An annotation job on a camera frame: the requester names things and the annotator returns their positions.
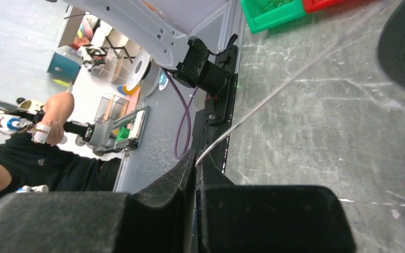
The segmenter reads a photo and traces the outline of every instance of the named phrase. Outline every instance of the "scratched surface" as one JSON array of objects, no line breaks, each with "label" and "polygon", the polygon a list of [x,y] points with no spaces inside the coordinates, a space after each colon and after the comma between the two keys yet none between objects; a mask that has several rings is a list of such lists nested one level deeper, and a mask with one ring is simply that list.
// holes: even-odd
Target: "scratched surface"
[{"label": "scratched surface", "polygon": [[[327,59],[231,136],[236,184],[320,184],[343,201],[359,252],[405,252],[405,91],[380,71],[387,2]],[[234,118],[291,76],[373,2],[348,1],[243,43]]]}]

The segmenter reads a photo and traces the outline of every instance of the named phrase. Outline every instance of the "green plastic tray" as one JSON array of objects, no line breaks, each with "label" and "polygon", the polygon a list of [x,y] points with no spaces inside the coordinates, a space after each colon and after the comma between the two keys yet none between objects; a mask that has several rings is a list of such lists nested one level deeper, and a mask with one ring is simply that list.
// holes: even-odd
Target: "green plastic tray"
[{"label": "green plastic tray", "polygon": [[251,33],[306,15],[302,0],[242,0],[241,3]]}]

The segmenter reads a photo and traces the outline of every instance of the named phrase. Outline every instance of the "black shirt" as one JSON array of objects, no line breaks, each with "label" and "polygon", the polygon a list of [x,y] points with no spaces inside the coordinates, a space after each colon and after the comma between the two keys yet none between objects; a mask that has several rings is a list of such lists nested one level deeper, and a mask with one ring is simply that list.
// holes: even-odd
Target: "black shirt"
[{"label": "black shirt", "polygon": [[110,168],[112,171],[102,172],[104,162],[101,160],[84,158],[47,144],[35,144],[31,138],[28,133],[15,134],[0,145],[0,165],[12,176],[12,182],[0,192],[0,198],[22,186],[43,184],[50,191],[112,190],[119,159]]}]

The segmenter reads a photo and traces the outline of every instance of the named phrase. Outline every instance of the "teal container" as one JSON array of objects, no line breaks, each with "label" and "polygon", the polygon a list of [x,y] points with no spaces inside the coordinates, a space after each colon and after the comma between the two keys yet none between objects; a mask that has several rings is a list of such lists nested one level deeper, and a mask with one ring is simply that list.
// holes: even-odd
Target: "teal container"
[{"label": "teal container", "polygon": [[302,0],[242,0],[241,3],[251,33],[306,15]]}]

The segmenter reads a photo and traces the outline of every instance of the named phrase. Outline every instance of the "wall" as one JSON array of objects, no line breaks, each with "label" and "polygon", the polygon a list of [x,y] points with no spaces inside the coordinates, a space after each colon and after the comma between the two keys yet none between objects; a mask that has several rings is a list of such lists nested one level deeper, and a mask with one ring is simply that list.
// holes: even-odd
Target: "wall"
[{"label": "wall", "polygon": [[64,91],[46,70],[66,8],[62,1],[0,0],[0,100],[46,101]]}]

